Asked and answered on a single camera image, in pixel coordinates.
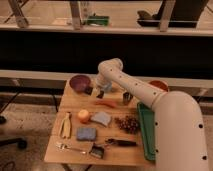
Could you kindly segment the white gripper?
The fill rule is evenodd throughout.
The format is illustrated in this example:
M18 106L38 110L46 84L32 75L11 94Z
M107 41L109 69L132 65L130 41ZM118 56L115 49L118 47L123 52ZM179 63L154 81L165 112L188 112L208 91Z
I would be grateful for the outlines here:
M109 80L107 80L104 76L102 75L98 75L96 77L96 85L98 87L100 87L100 91L98 88L94 88L94 94L95 96L99 95L99 92L101 92L101 94L106 93L106 89L105 88L109 88L111 86L111 82Z

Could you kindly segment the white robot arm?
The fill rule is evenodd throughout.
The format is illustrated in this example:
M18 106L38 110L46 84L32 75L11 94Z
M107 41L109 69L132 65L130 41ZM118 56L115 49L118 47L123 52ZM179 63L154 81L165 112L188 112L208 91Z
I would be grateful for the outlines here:
M166 92L122 71L119 58L98 65L96 84L115 82L155 114L156 171L210 171L202 112L182 91Z

